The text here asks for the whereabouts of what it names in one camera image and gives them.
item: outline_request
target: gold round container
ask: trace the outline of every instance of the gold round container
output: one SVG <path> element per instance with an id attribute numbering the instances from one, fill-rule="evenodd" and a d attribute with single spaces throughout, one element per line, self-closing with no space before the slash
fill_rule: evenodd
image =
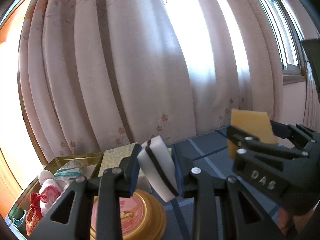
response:
<path id="1" fill-rule="evenodd" d="M 90 240 L 95 240 L 96 236 L 95 206 L 97 206 L 97 200 L 98 198 L 95 197 Z M 120 217 L 123 240 L 160 240 L 167 224 L 166 214 L 161 203 L 149 193 L 139 189 L 133 193 L 130 199 L 120 198 Z"/>

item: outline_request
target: white ball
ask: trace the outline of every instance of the white ball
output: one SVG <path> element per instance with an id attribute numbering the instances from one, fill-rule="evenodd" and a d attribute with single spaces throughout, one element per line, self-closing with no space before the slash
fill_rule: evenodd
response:
<path id="1" fill-rule="evenodd" d="M 42 171 L 39 173 L 38 179 L 39 179 L 40 185 L 42 186 L 42 184 L 43 184 L 47 179 L 53 179 L 53 174 L 52 174 L 50 171 L 42 170 Z"/>

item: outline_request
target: window sill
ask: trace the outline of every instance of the window sill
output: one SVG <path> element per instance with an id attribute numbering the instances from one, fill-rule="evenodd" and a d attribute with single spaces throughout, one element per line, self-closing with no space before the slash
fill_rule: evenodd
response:
<path id="1" fill-rule="evenodd" d="M 302 75 L 283 75 L 283 84 L 293 84 L 293 83 L 299 83 L 299 82 L 305 82 L 306 76 Z"/>

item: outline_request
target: window frame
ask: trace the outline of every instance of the window frame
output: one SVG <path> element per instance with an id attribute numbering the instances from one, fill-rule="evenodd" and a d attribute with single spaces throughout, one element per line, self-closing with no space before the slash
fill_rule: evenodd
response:
<path id="1" fill-rule="evenodd" d="M 301 44 L 301 39 L 299 38 L 298 30 L 296 29 L 287 9 L 285 8 L 285 5 L 282 3 L 282 1 L 281 0 L 272 0 L 272 1 L 278 5 L 279 9 L 281 10 L 281 12 L 284 16 L 284 20 L 286 21 L 287 26 L 289 27 L 289 31 L 291 34 L 292 42 L 293 42 L 294 49 L 295 49 L 295 54 L 297 57 L 297 63 L 298 63 L 298 66 L 292 65 L 289 63 L 287 63 L 287 67 L 284 66 L 284 63 L 283 63 L 284 61 L 283 61 L 283 57 L 282 57 L 283 55 L 281 53 L 281 49 L 280 49 L 280 45 L 279 45 L 279 42 L 281 42 L 282 45 L 284 46 L 284 41 L 282 38 L 281 38 L 281 41 L 279 41 L 276 34 L 275 34 L 275 28 L 277 28 L 279 31 L 279 26 L 277 24 L 276 24 L 276 26 L 274 26 L 272 24 L 272 20 L 270 19 L 270 17 L 274 18 L 274 16 L 273 16 L 272 12 L 270 12 L 271 16 L 269 15 L 268 11 L 270 11 L 270 8 L 268 8 L 268 9 L 265 8 L 264 3 L 261 0 L 259 0 L 267 18 L 268 18 L 268 21 L 271 25 L 271 28 L 273 29 L 273 33 L 274 33 L 274 36 L 275 36 L 275 39 L 277 42 L 280 58 L 281 58 L 282 65 L 283 65 L 282 73 L 283 73 L 283 78 L 284 78 L 284 84 L 305 81 L 306 80 L 305 75 L 306 75 L 307 61 L 306 61 L 306 55 L 304 53 L 304 50 L 303 50 L 303 47 Z"/>

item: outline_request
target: pink curtain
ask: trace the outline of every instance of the pink curtain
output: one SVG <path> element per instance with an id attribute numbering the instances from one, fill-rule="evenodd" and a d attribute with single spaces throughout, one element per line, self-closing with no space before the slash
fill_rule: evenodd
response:
<path id="1" fill-rule="evenodd" d="M 227 3 L 245 47 L 243 75 L 221 0 L 32 0 L 20 80 L 45 157 L 157 135 L 171 144 L 229 124 L 231 108 L 277 119 L 282 74 L 268 20 L 252 0 Z"/>

